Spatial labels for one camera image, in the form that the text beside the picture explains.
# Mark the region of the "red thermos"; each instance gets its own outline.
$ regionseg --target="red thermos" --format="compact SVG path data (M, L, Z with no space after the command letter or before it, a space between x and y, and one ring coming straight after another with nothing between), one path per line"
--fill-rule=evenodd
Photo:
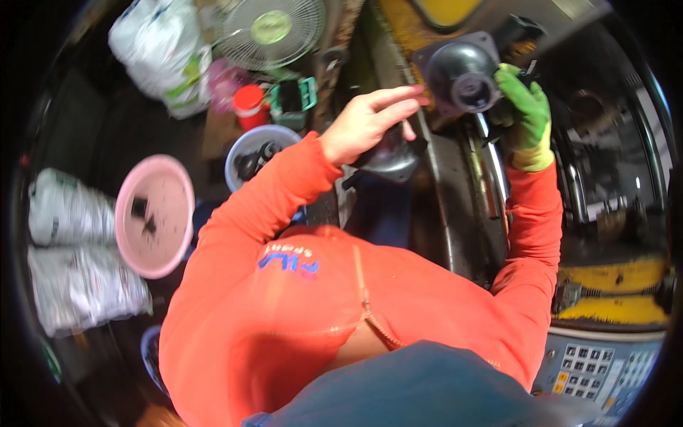
M241 87L232 98L235 115L244 132L256 126L268 124L268 113L263 105L263 96L263 91L257 85L246 85Z

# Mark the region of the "control panel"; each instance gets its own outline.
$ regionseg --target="control panel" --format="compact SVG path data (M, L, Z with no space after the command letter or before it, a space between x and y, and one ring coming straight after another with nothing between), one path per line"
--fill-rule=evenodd
M531 390L591 399L600 405L602 415L584 426L615 426L650 375L661 344L548 334L546 356Z

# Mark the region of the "yellow glove cuff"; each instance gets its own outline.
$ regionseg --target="yellow glove cuff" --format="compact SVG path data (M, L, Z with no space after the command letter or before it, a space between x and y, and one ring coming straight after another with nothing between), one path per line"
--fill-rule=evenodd
M550 149L550 123L543 130L536 147L517 150L512 155L512 167L521 171L540 172L553 164L555 155Z

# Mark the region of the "green glove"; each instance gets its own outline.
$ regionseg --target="green glove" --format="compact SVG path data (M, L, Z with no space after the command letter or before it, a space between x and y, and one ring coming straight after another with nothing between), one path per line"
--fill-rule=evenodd
M512 127L512 167L538 172L555 160L550 150L550 106L538 83L533 82L527 89L517 78L519 72L516 66L500 64L494 78L503 95L522 114L521 122Z

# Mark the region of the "orange sleeve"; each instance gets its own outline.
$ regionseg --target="orange sleeve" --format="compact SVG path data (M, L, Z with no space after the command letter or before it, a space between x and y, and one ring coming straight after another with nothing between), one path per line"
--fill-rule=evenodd
M237 284L253 272L258 253L289 225L299 206L329 191L342 174L325 159L314 132L276 154L199 231L180 285L181 299Z
M540 367L548 327L550 305L557 283L562 237L562 199L557 190L555 163L540 172L508 167L512 212L508 239L510 252L496 276L491 293L505 320L516 333L518 359L525 366L528 384Z

